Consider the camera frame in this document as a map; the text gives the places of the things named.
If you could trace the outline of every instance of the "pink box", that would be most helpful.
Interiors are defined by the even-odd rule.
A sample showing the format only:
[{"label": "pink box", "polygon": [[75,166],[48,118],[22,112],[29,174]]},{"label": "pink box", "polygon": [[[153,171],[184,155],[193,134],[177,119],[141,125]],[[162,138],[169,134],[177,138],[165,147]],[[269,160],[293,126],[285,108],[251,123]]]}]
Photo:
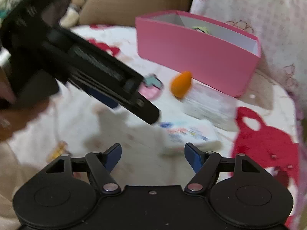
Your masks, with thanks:
[{"label": "pink box", "polygon": [[[207,17],[171,10],[137,17],[139,56],[239,97],[258,61],[258,38]],[[192,27],[206,27],[211,35]]]}]

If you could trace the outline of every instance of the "orange makeup sponge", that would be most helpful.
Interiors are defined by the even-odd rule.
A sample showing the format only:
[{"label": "orange makeup sponge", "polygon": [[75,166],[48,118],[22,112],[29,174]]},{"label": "orange makeup sponge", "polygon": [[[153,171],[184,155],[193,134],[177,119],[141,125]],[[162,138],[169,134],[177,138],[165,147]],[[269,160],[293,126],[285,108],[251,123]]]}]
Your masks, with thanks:
[{"label": "orange makeup sponge", "polygon": [[171,93],[177,97],[182,99],[185,94],[189,91],[192,84],[192,73],[185,71],[178,76],[176,76],[171,81]]}]

